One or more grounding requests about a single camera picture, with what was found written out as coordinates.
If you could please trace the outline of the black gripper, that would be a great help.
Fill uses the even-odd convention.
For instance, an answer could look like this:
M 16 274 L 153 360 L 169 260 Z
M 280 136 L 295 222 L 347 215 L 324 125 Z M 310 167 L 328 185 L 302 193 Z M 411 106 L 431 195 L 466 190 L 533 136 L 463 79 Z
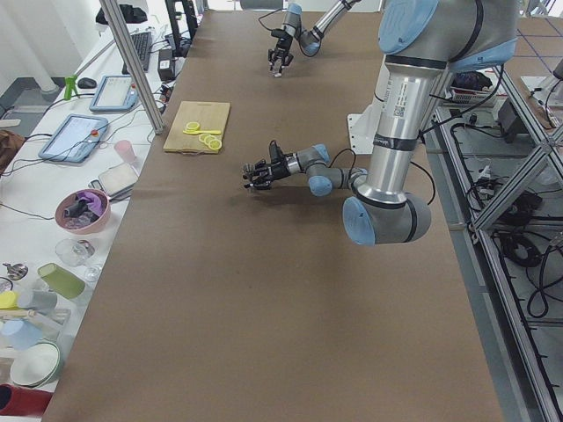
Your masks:
M 244 184 L 244 188 L 246 188 L 248 184 L 254 184 L 255 190 L 269 190 L 271 188 L 271 181 L 287 178 L 292 175 L 290 164 L 293 158 L 293 155 L 286 154 L 272 158 L 270 163 L 258 161 L 254 164 L 244 164 L 242 168 L 244 177 L 258 177 L 262 175 L 262 178 L 249 179 Z
M 267 57 L 268 57 L 270 72 L 274 72 L 276 57 L 281 57 L 281 64 L 279 67 L 279 71 L 283 71 L 291 64 L 294 58 L 294 56 L 290 53 L 291 45 L 292 45 L 292 37 L 286 36 L 279 38 L 277 40 L 274 49 L 268 50 Z

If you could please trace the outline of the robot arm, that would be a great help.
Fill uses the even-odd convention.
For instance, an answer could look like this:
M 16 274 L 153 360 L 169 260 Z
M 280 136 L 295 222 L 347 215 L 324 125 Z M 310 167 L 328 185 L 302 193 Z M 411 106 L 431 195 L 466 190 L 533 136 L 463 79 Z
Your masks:
M 443 71 L 453 73 L 502 65 L 515 52 L 520 6 L 516 1 L 393 1 L 378 32 L 389 75 L 382 98 L 367 120 L 373 146 L 368 169 L 335 168 L 325 146 L 284 153 L 244 168 L 245 184 L 268 189 L 302 173 L 311 192 L 325 196 L 347 188 L 342 208 L 348 237 L 357 244 L 408 243 L 431 223 L 428 204 L 404 190 L 431 89 Z
M 267 53 L 269 70 L 273 76 L 281 77 L 282 72 L 292 63 L 294 56 L 291 54 L 291 47 L 294 41 L 303 55 L 315 56 L 325 35 L 356 4 L 358 1 L 337 1 L 310 29 L 306 29 L 302 22 L 302 7 L 289 3 L 281 26 L 269 30 L 270 35 L 276 39 L 274 48 L 270 48 Z

